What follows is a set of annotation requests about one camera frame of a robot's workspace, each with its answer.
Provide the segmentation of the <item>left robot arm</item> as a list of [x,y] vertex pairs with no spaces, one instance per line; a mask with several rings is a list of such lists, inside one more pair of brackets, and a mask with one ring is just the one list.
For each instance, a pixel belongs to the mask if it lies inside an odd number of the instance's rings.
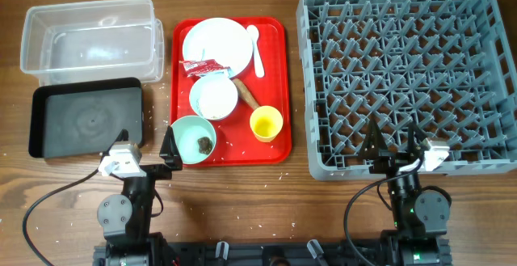
[[97,218],[103,228],[106,245],[96,247],[93,265],[179,265],[179,255],[160,232],[150,231],[153,201],[162,202],[155,184],[172,179],[174,171],[183,169],[175,144],[173,129],[166,130],[159,152],[162,163],[141,165],[138,144],[129,141],[128,131],[121,130],[112,145],[103,152],[99,171],[123,182],[120,194],[110,195],[98,207]]

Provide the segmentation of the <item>yellow plastic cup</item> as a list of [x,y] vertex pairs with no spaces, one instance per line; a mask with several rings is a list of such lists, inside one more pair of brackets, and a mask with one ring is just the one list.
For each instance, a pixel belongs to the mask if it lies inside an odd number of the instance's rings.
[[284,118],[280,111],[272,106],[258,106],[250,115],[250,128],[261,142],[271,142],[280,133]]

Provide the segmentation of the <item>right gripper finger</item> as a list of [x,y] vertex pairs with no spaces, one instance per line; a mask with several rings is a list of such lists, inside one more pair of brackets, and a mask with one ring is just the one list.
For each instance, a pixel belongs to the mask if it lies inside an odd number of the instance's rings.
[[427,138],[427,134],[414,122],[410,122],[407,137],[407,152],[413,157],[419,157],[422,154],[421,144]]
[[385,139],[374,120],[368,122],[368,131],[359,150],[359,158],[363,160],[375,160],[388,155],[388,147]]

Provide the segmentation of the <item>large light blue plate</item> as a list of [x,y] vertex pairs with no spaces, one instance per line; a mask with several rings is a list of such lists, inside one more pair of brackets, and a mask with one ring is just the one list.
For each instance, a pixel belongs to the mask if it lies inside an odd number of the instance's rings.
[[227,18],[211,18],[194,25],[183,41],[183,59],[215,60],[237,77],[249,65],[253,44],[247,30]]

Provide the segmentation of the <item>brown sweet potato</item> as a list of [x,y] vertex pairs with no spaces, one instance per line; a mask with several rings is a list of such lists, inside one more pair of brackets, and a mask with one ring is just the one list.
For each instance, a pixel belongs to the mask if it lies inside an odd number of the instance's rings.
[[247,86],[238,78],[232,80],[233,84],[238,90],[239,97],[246,102],[253,110],[259,108],[258,102],[254,96],[250,93]]

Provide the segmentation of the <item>mint green bowl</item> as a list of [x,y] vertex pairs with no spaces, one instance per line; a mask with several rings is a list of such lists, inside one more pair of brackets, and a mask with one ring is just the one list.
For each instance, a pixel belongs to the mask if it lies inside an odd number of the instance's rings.
[[194,165],[203,162],[209,155],[201,154],[197,140],[209,137],[213,142],[212,152],[216,146],[216,131],[213,125],[200,116],[184,116],[171,125],[175,143],[184,164]]

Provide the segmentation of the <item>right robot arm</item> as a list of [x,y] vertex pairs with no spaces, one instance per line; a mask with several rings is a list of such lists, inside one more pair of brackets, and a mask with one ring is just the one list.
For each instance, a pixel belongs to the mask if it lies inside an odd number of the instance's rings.
[[451,265],[448,231],[452,198],[437,186],[423,187],[421,171],[433,171],[449,156],[443,139],[427,136],[414,122],[407,125],[407,145],[402,152],[389,150],[374,120],[359,150],[369,160],[372,174],[385,176],[394,230],[384,230],[376,247],[377,265]]

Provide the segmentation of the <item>red snack wrapper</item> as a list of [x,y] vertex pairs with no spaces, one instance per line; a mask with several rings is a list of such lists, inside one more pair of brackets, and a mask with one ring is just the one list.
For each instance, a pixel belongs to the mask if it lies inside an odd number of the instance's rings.
[[184,74],[187,77],[200,76],[225,70],[225,67],[220,65],[213,59],[202,61],[181,61],[180,65],[183,67]]

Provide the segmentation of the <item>light blue rice bowl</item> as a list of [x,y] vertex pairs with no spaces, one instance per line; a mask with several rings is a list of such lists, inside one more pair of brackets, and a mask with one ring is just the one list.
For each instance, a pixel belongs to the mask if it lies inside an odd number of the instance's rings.
[[238,92],[226,76],[214,74],[195,81],[189,94],[192,110],[207,120],[222,120],[236,108]]

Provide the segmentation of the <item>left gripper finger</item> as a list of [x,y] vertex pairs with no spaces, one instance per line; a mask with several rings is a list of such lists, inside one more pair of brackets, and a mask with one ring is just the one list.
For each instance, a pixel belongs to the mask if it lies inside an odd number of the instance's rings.
[[159,156],[164,160],[166,165],[182,165],[179,149],[175,143],[174,132],[171,126],[168,126],[162,141]]
[[116,137],[115,141],[108,148],[108,152],[115,150],[119,146],[126,145],[128,143],[128,131],[126,129],[122,129],[119,135]]

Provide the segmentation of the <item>dark mushroom scrap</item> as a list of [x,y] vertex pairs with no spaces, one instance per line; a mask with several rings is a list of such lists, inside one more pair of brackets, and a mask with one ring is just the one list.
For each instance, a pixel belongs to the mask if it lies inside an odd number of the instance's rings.
[[212,153],[213,142],[209,137],[201,137],[197,142],[201,154],[210,155]]

